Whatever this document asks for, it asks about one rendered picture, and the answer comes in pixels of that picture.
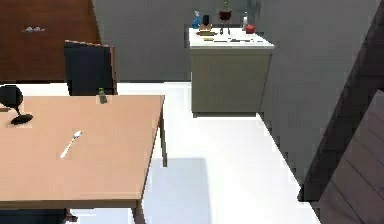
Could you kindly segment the silver spoon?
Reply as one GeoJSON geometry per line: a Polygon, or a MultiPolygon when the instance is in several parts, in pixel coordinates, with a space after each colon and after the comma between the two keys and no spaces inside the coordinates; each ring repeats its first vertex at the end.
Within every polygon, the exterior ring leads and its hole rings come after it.
{"type": "Polygon", "coordinates": [[[71,148],[71,145],[73,144],[73,142],[78,139],[80,136],[82,135],[82,131],[81,130],[78,130],[76,131],[73,136],[72,136],[72,139],[71,141],[67,144],[66,148],[63,150],[63,152],[60,154],[60,159],[64,158],[66,156],[66,154],[69,152],[70,148],[71,148]]]}

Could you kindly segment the dark blue chair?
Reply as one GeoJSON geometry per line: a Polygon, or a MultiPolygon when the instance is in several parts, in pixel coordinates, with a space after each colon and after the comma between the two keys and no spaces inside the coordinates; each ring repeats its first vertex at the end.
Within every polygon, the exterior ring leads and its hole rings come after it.
{"type": "Polygon", "coordinates": [[[65,224],[75,223],[78,217],[69,209],[0,210],[0,224],[65,224]]]}

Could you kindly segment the light brown wooden table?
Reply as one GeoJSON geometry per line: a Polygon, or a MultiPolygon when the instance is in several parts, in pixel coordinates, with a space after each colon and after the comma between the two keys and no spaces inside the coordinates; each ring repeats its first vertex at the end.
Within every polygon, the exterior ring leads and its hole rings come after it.
{"type": "Polygon", "coordinates": [[[0,209],[130,208],[145,224],[143,193],[161,95],[27,96],[33,119],[13,126],[0,113],[0,209]],[[82,131],[66,156],[60,154],[82,131]]]}

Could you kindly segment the grey green kitchen cabinet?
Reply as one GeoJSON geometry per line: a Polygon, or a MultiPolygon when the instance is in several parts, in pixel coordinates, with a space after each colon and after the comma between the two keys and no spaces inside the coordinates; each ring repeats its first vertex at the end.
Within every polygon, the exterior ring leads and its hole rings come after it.
{"type": "Polygon", "coordinates": [[[194,116],[254,116],[259,112],[274,45],[240,28],[200,36],[189,30],[191,110],[194,116]],[[215,43],[258,39],[263,43],[215,43]]]}

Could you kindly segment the black wine glass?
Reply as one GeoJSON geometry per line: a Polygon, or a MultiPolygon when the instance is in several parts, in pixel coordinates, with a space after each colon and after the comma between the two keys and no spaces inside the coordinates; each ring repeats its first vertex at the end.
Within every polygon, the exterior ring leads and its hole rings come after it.
{"type": "Polygon", "coordinates": [[[21,125],[28,123],[33,119],[31,114],[22,114],[19,106],[23,102],[23,94],[16,85],[0,86],[0,104],[14,109],[18,116],[11,121],[12,125],[21,125]]]}

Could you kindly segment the brown wooden door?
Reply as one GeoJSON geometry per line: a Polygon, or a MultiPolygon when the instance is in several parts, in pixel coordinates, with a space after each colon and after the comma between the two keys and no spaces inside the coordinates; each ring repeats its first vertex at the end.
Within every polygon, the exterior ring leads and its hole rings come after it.
{"type": "Polygon", "coordinates": [[[66,40],[100,41],[92,0],[0,0],[0,83],[63,82],[66,40]]]}

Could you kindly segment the black chair with brown frame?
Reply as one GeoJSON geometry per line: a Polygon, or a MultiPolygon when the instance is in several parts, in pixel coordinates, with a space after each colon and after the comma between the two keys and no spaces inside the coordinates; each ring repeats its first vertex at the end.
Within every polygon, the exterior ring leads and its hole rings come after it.
{"type": "Polygon", "coordinates": [[[106,95],[117,94],[113,46],[66,40],[64,57],[70,96],[95,96],[100,88],[106,95]]]}

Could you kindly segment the potted plant in red pot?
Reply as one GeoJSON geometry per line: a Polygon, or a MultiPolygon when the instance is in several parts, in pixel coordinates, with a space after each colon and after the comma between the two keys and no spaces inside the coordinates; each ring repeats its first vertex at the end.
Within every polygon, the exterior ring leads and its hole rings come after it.
{"type": "Polygon", "coordinates": [[[223,9],[219,12],[219,17],[221,20],[220,34],[224,34],[224,28],[227,28],[227,33],[230,33],[230,26],[226,23],[231,19],[232,11],[229,9],[228,0],[224,0],[223,9]]]}

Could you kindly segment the silver knife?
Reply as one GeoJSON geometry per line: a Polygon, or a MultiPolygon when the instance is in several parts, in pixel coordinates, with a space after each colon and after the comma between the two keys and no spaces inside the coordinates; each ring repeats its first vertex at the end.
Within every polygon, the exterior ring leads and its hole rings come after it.
{"type": "Polygon", "coordinates": [[[263,43],[263,40],[258,39],[227,39],[227,40],[213,40],[215,43],[263,43]]]}

